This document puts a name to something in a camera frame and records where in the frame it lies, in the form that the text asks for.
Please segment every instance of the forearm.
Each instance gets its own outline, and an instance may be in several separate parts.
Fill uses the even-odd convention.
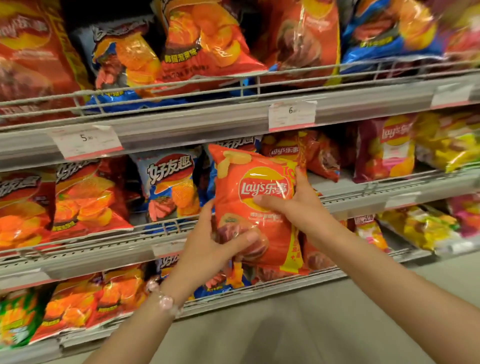
[[[160,290],[173,297],[176,304],[182,305],[188,297],[168,279]],[[159,299],[153,293],[84,364],[148,364],[172,322],[172,315],[160,309]]]
[[[385,313],[437,363],[480,363],[480,310],[334,225],[314,238]]]

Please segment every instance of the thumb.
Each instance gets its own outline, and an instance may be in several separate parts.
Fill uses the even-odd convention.
[[[253,202],[260,207],[268,210],[278,211],[284,215],[288,210],[288,200],[284,200],[280,197],[269,196],[267,194],[258,194],[257,196],[254,196]]]
[[[234,255],[237,255],[242,250],[248,248],[254,242],[260,239],[260,231],[258,228],[252,228],[235,239],[230,240],[223,244],[222,254],[225,255],[225,259],[230,259]]]

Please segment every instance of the right hand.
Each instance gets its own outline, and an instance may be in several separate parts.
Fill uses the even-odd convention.
[[[315,190],[310,186],[307,176],[296,169],[297,189],[290,200],[269,196],[257,195],[253,201],[266,209],[278,211],[302,232],[309,241],[323,241],[328,239],[336,227],[342,225],[322,205]]]

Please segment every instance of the floor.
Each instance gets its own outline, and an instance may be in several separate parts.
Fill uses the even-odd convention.
[[[414,270],[480,306],[480,252]],[[50,362],[81,364],[88,353]],[[433,361],[348,279],[175,323],[152,364]]]

